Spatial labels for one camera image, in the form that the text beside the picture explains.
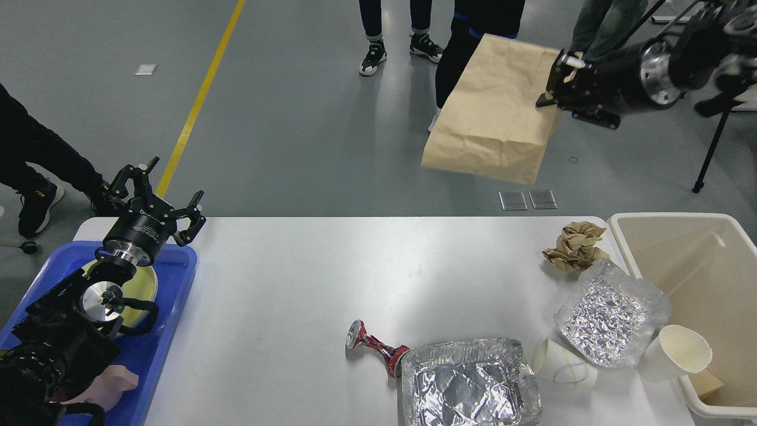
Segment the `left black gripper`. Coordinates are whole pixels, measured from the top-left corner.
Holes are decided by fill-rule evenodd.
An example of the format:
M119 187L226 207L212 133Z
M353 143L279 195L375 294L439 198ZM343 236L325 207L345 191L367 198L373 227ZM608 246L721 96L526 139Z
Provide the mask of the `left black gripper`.
M155 212L158 207L157 196L152 191L149 173L160 158L155 156L142 167L127 164L117 173L110 189L106 192L106 199L110 202L114 214L120 214L129 202L124 199L129 196L127 182L132 181L134 196L132 201L140 200L145 211ZM162 251L168 238L172 235L178 246L186 246L193 242L206 223L206 217L201 213L200 200L204 191L195 192L185 208L172 210L172 219L159 216L144 215L142 211L127 211L115 221L111 230L103 238L103 248L113 256L117 253L127 253L125 259L138 266L149 266ZM189 226L184 230L177 230L176 221L188 218Z

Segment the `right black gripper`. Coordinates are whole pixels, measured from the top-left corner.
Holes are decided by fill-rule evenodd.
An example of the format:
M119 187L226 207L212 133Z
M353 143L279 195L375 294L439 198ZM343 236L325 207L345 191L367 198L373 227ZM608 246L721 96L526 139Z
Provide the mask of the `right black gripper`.
M686 92L673 82L673 46L667 40L644 41L587 62L583 56L581 51L560 51L536 108L574 105L591 92L587 108L576 107L571 116L616 130L626 114L671 108ZM590 91L578 80L586 68L590 69Z

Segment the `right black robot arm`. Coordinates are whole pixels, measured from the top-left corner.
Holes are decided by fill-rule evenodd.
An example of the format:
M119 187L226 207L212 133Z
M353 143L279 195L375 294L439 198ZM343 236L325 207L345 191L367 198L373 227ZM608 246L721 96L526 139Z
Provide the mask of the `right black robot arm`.
M659 33L595 60L560 51L538 108L556 105L576 119L616 129L627 114L671 108L716 76L719 94L698 102L706 118L741 104L755 84L755 2L705 1L675 43Z

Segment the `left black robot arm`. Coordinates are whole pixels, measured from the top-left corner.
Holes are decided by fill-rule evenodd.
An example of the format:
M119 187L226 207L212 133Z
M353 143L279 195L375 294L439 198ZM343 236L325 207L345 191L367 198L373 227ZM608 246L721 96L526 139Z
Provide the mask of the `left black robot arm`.
M195 192L176 209L151 187L144 167L125 165L106 194L119 216L90 269L77 269L26 308L12 328L19 342L2 355L2 424L58 425L67 415L88 415L89 424L105 423L105 408L94 402L54 401L59 390L84 391L122 350L119 335L141 336L155 326L157 303L125 296L124 284L139 267L154 264L169 237L178 246L191 243L206 218Z

